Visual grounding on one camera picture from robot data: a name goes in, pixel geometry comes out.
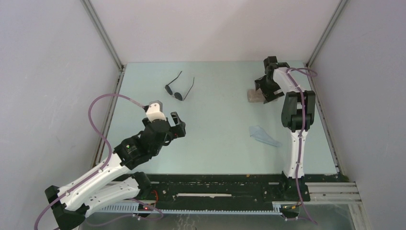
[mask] glass panel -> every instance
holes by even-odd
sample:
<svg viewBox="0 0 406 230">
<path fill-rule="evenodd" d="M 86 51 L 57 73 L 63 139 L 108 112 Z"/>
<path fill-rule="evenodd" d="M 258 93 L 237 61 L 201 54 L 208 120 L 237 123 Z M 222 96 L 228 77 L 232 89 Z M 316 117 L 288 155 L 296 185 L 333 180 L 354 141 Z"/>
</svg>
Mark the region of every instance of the glass panel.
<svg viewBox="0 0 406 230">
<path fill-rule="evenodd" d="M 354 230 L 347 205 L 307 205 L 318 226 L 306 220 L 285 222 L 276 215 L 165 215 L 158 221 L 138 221 L 128 217 L 103 227 L 82 224 L 80 230 Z M 95 213 L 87 221 L 107 222 L 122 214 Z"/>
</svg>

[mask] gray wall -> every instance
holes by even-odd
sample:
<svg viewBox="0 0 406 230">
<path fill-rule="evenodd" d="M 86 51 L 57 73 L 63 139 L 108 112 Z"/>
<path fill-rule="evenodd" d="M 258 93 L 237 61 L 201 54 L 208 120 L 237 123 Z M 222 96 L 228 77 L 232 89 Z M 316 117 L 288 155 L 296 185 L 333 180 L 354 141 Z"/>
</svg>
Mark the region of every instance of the gray wall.
<svg viewBox="0 0 406 230">
<path fill-rule="evenodd" d="M 117 74 L 79 0 L 0 2 L 0 229 L 33 229 L 44 190 L 89 169 L 88 106 Z M 99 127 L 107 104 L 93 111 Z M 55 227 L 48 211 L 40 229 Z"/>
<path fill-rule="evenodd" d="M 129 63 L 306 60 L 339 0 L 92 2 Z"/>
<path fill-rule="evenodd" d="M 350 1 L 313 66 L 333 139 L 372 227 L 404 229 L 406 3 Z"/>
</svg>

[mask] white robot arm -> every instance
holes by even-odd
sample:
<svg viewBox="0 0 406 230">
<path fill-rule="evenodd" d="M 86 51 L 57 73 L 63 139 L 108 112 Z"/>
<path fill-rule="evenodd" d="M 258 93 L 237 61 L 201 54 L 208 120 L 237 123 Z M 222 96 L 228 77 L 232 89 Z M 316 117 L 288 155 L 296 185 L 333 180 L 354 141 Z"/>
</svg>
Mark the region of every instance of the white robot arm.
<svg viewBox="0 0 406 230">
<path fill-rule="evenodd" d="M 144 131 L 123 140 L 115 147 L 103 169 L 100 165 L 107 159 L 75 181 L 62 187 L 51 186 L 45 190 L 49 203 L 60 198 L 52 206 L 52 210 L 61 230 L 77 227 L 85 218 L 105 206 L 150 193 L 151 183 L 143 172 L 136 172 L 118 184 L 105 187 L 115 178 L 129 174 L 136 166 L 157 156 L 162 146 L 167 146 L 172 140 L 186 135 L 186 125 L 176 112 L 171 113 L 175 126 L 170 126 L 162 113 L 161 102 L 151 102 L 149 106 L 145 106 L 145 110 L 147 118 L 142 120 Z"/>
<path fill-rule="evenodd" d="M 315 115 L 316 95 L 313 91 L 303 91 L 305 107 L 301 105 L 301 95 L 298 88 L 293 83 L 294 79 L 290 79 L 287 75 L 289 65 L 286 62 L 278 62 L 275 56 L 267 57 L 264 60 L 265 76 L 255 80 L 256 90 L 261 89 L 265 97 L 265 102 L 268 103 L 285 95 L 285 101 L 282 109 L 282 124 L 289 129 L 290 132 L 290 152 L 287 155 L 287 162 L 283 168 L 283 174 L 286 179 L 295 179 L 304 176 L 303 172 L 303 157 L 304 147 L 308 130 L 313 124 Z M 302 109 L 305 110 L 305 129 L 301 133 L 303 115 Z M 301 148 L 299 152 L 299 135 L 302 134 Z M 296 174 L 296 167 L 299 160 L 299 168 Z"/>
</svg>

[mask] pale green table surface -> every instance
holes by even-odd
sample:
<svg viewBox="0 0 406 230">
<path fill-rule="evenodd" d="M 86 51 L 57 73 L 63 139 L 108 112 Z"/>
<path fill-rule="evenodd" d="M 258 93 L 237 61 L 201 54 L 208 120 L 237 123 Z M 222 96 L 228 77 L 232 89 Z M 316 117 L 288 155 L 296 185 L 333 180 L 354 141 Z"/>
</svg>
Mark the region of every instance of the pale green table surface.
<svg viewBox="0 0 406 230">
<path fill-rule="evenodd" d="M 289 61 L 300 68 L 299 61 Z M 183 96 L 194 87 L 183 102 L 171 97 L 164 89 L 170 86 Z M 284 156 L 289 152 L 289 130 L 281 123 L 284 97 L 268 104 L 249 103 L 247 90 L 254 80 L 264 75 L 261 61 L 247 62 L 175 62 L 130 63 L 127 65 L 120 94 L 147 105 L 159 100 L 163 112 L 173 121 L 170 112 L 178 112 L 186 123 L 186 137 L 163 147 L 159 155 L 138 166 L 134 172 L 181 174 L 280 174 Z M 310 89 L 306 76 L 293 73 L 302 86 Z M 142 109 L 119 98 L 108 133 L 112 147 L 123 139 L 144 130 Z M 249 136 L 249 126 L 261 126 L 280 148 L 260 143 Z M 327 143 L 320 116 L 309 130 L 304 155 L 304 172 L 335 174 L 336 169 Z"/>
</svg>

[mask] sunglasses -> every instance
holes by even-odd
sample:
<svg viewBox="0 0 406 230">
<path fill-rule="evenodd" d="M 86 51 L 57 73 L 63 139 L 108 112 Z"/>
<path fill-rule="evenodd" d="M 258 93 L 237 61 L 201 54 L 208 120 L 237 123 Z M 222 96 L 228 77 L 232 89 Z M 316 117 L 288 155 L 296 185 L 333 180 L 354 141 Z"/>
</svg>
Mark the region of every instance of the sunglasses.
<svg viewBox="0 0 406 230">
<path fill-rule="evenodd" d="M 169 84 L 165 85 L 165 89 L 166 89 L 166 92 L 168 92 L 169 95 L 171 95 L 172 97 L 178 99 L 179 101 L 184 101 L 184 100 L 186 99 L 186 97 L 188 96 L 190 90 L 192 89 L 193 85 L 194 85 L 194 77 L 193 77 L 192 86 L 191 86 L 191 88 L 189 89 L 189 91 L 187 92 L 185 98 L 183 98 L 182 95 L 181 95 L 180 93 L 178 93 L 178 92 L 173 93 L 172 90 L 171 90 L 170 87 L 169 87 L 169 85 L 170 85 L 172 82 L 174 82 L 176 79 L 178 79 L 178 77 L 180 76 L 181 73 L 182 73 L 182 71 L 179 73 L 179 75 L 178 75 L 175 79 L 173 79 L 171 82 L 169 82 Z"/>
</svg>

